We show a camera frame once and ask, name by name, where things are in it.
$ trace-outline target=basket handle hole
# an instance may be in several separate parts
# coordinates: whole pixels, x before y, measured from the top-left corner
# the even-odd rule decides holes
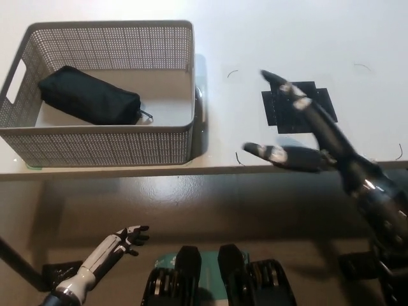
[[[26,74],[27,67],[21,59],[18,63],[17,69],[14,72],[13,80],[8,88],[6,97],[11,104],[14,104],[17,98],[18,91],[20,90],[21,83],[23,81],[24,75]]]

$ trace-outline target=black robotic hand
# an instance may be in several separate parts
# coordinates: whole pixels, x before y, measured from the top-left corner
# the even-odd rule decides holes
[[[297,114],[309,125],[319,150],[246,143],[243,149],[280,168],[319,172],[335,168],[345,192],[357,199],[358,210],[382,249],[408,257],[408,199],[381,168],[351,146],[332,118],[304,92],[285,79],[263,70],[271,88],[279,88]]]

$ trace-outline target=gray floor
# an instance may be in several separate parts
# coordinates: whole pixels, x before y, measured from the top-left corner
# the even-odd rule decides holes
[[[408,190],[408,173],[390,175]],[[299,305],[384,305],[376,281],[346,283],[337,255],[367,249],[369,230],[335,173],[119,178],[0,184],[0,234],[38,268],[84,259],[107,234],[148,224],[151,240],[90,293],[88,306],[139,305],[156,258],[182,245],[234,242],[275,258]],[[42,298],[0,263],[0,304]]]

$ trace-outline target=table surface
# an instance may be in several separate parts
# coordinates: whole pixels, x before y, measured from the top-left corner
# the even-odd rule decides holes
[[[186,19],[194,25],[202,102],[194,159],[185,165],[31,170],[0,139],[0,180],[279,171],[241,145],[317,144],[311,134],[268,126],[260,69],[326,87],[356,150],[386,168],[406,167],[407,11],[403,0],[8,1],[0,13],[0,84],[32,23]]]

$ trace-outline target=gray plastic basket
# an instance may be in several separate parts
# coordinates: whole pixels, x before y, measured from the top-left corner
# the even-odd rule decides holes
[[[26,72],[11,104],[6,95],[21,59]],[[36,127],[43,103],[37,84],[64,65],[95,74],[100,71],[183,73],[188,81],[184,87],[188,86],[189,118],[172,126]],[[157,86],[149,90],[156,91]],[[0,136],[29,166],[186,163],[191,155],[194,120],[193,26],[188,21],[34,24],[18,48],[1,89],[0,101]],[[171,101],[166,107],[171,117]]]

